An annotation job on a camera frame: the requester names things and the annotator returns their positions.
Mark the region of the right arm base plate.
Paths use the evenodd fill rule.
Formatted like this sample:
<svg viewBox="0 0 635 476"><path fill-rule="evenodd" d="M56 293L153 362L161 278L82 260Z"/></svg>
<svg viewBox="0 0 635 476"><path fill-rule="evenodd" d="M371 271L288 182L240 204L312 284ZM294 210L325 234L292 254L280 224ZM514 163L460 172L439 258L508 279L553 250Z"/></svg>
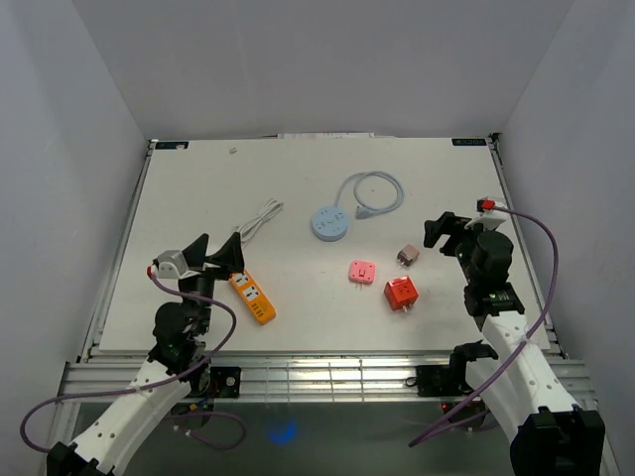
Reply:
<svg viewBox="0 0 635 476"><path fill-rule="evenodd" d="M466 397L473 392L465 376L450 365L416 366L415 375L406 379L405 386L416 389L419 397Z"/></svg>

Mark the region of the brown pink charger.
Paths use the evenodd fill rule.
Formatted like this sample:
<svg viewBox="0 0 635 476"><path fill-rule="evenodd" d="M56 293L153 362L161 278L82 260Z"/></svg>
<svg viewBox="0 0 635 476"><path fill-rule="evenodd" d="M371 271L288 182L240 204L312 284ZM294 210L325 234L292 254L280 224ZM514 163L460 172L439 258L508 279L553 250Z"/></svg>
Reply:
<svg viewBox="0 0 635 476"><path fill-rule="evenodd" d="M409 268L417 262L420 254L421 252L417 247L408 244L398 252L396 260L400 266Z"/></svg>

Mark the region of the round blue power socket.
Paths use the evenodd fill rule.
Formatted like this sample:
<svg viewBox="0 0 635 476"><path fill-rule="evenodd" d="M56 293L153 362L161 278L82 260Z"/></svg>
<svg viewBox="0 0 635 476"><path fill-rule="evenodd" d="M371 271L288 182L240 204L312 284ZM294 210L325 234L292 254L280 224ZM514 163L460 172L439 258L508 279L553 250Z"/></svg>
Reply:
<svg viewBox="0 0 635 476"><path fill-rule="evenodd" d="M311 218L314 235L324 242L335 242L343 238L349 228L349 215L338 206L318 209Z"/></svg>

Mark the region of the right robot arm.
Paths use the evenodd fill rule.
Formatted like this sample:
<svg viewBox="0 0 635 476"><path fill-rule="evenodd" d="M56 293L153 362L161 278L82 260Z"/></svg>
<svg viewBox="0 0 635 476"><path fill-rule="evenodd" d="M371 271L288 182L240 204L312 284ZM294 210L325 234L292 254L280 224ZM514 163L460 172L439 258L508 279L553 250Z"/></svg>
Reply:
<svg viewBox="0 0 635 476"><path fill-rule="evenodd" d="M445 238L441 253L457 259L466 279L465 307L483 338L450 356L449 384L468 395L410 444L464 426L459 413L480 399L508 438L515 474L597 475L605 424L598 411L578 404L533 339L550 308L529 321L509 281L514 246L498 228L510 211L491 199L477 210L475 218L446 211L424 223L424 246Z"/></svg>

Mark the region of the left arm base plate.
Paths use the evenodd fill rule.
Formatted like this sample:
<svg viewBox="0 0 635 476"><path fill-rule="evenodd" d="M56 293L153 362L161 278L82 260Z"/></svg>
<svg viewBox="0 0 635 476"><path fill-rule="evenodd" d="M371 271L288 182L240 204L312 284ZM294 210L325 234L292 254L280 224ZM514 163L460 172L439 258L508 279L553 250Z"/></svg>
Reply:
<svg viewBox="0 0 635 476"><path fill-rule="evenodd" d="M240 395L240 367L209 367L204 370L190 396L199 399L234 399Z"/></svg>

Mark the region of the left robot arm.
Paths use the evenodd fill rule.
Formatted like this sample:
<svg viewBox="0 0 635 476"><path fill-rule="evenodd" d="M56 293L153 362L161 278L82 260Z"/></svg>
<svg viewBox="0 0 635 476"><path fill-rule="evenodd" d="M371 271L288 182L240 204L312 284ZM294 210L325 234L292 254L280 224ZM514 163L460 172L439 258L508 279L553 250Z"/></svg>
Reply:
<svg viewBox="0 0 635 476"><path fill-rule="evenodd" d="M183 250L168 250L147 268L150 281L172 300L154 320L154 347L136 376L84 432L47 452L49 475L121 475L142 443L186 396L203 394L210 384L209 362L201 337L211 309L226 309L214 299L214 285L244 270L241 236L232 233L213 254L201 234Z"/></svg>

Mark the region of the red cube socket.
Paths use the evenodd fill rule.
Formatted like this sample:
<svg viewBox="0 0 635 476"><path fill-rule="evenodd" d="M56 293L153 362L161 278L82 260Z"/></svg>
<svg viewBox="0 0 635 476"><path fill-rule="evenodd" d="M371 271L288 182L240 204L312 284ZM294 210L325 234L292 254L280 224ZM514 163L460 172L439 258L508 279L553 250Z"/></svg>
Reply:
<svg viewBox="0 0 635 476"><path fill-rule="evenodd" d="M419 294L409 276L390 280L384 287L384 297L393 311L408 311Z"/></svg>

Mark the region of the pink plug adapter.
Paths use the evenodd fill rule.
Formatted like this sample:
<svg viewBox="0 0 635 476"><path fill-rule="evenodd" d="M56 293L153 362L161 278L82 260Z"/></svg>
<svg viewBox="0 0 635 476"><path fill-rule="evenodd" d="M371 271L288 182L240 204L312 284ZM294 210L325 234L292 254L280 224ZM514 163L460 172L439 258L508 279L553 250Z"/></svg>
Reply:
<svg viewBox="0 0 635 476"><path fill-rule="evenodd" d="M376 266L372 262L354 260L350 263L348 279L357 285L371 285L375 280Z"/></svg>

